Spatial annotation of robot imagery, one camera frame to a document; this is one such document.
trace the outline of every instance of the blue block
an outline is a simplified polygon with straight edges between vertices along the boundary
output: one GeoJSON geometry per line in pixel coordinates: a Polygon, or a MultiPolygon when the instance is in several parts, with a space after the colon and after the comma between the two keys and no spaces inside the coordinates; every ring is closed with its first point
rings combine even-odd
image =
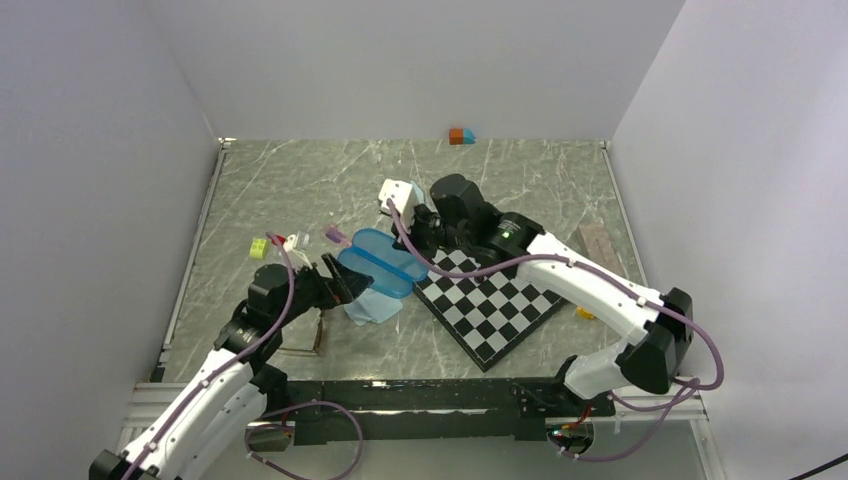
{"type": "Polygon", "coordinates": [[[471,133],[471,130],[467,128],[462,129],[462,144],[463,145],[473,145],[476,142],[474,140],[474,134],[471,133]]]}

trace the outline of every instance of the chessboard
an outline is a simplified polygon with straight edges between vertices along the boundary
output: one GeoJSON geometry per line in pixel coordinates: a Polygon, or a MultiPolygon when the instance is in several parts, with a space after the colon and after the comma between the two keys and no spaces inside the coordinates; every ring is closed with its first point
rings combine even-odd
{"type": "MultiPolygon", "coordinates": [[[[478,268],[459,250],[439,251],[433,260],[449,272],[478,268]]],[[[479,283],[428,272],[415,294],[484,372],[566,303],[553,292],[510,280],[500,272],[479,283]]]]}

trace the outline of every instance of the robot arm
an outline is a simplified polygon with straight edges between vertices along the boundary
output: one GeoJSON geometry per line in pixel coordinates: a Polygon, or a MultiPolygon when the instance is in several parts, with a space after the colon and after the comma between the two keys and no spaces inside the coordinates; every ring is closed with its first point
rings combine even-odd
{"type": "MultiPolygon", "coordinates": [[[[483,199],[477,185],[462,175],[436,181],[430,197],[436,212],[418,202],[412,186],[405,182],[386,180],[379,195],[381,211],[391,214],[391,200],[412,244],[426,257],[432,258],[437,249],[459,249],[483,268],[525,255],[570,259],[569,263],[529,260],[504,273],[589,309],[621,335],[618,343],[591,355],[571,357],[560,368],[557,380],[575,400],[589,400],[626,385],[655,394],[668,392],[692,334],[645,305],[650,301],[689,315],[689,295],[678,289],[663,295],[609,272],[527,217],[498,211],[483,199]],[[573,268],[573,262],[584,268],[573,268]]],[[[392,231],[398,236],[396,227],[392,231]]],[[[396,247],[404,248],[401,242],[396,247]]]]}
{"type": "MultiPolygon", "coordinates": [[[[312,308],[326,310],[349,303],[371,285],[371,277],[345,268],[329,254],[322,259],[331,277],[321,276],[315,265],[299,269],[295,296],[280,328],[312,308]]],[[[247,299],[221,329],[214,349],[194,378],[165,413],[120,455],[102,452],[89,469],[89,479],[121,479],[131,466],[132,480],[198,479],[248,423],[266,411],[287,406],[287,376],[266,364],[282,344],[279,328],[241,361],[232,360],[275,326],[288,288],[285,266],[259,268],[247,299]],[[211,372],[229,363],[214,379],[207,380],[211,372]],[[160,434],[161,438],[154,441],[163,429],[164,436],[160,434]]]]}

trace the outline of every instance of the black metal base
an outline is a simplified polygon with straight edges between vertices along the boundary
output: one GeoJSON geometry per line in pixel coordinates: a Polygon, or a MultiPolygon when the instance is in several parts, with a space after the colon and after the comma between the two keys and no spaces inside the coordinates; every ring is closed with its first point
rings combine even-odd
{"type": "MultiPolygon", "coordinates": [[[[325,400],[355,412],[367,440],[493,436],[545,440],[545,418],[579,417],[585,408],[585,404],[552,403],[550,378],[289,381],[288,386],[293,403],[325,400]]],[[[615,414],[606,395],[593,399],[592,408],[595,417],[615,414]]],[[[289,419],[297,422],[295,445],[357,438],[350,420],[330,408],[292,412],[289,419]]]]}

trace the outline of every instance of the white wall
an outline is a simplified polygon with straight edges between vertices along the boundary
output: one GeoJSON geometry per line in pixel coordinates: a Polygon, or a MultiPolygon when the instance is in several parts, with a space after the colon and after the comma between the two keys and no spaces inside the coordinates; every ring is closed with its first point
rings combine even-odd
{"type": "Polygon", "coordinates": [[[87,478],[155,364],[217,141],[138,2],[0,2],[0,465],[87,478]]]}
{"type": "Polygon", "coordinates": [[[683,0],[148,0],[221,136],[611,138],[683,0]]]}
{"type": "Polygon", "coordinates": [[[689,0],[613,139],[649,279],[724,353],[706,402],[731,479],[848,450],[846,25],[845,2],[689,0]]]}

